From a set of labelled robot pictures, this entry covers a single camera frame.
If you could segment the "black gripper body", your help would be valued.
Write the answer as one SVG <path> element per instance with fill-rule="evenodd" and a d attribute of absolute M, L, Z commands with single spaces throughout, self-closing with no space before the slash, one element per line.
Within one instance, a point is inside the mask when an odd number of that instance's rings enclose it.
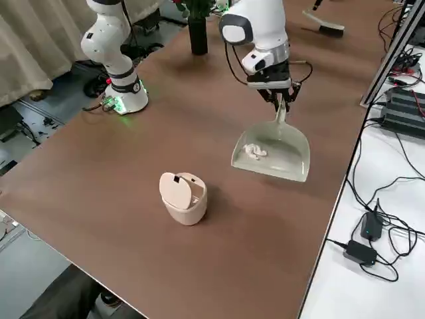
<path fill-rule="evenodd" d="M 289 62 L 269 66 L 247 77 L 248 86 L 255 89 L 287 89 L 292 85 Z"/>

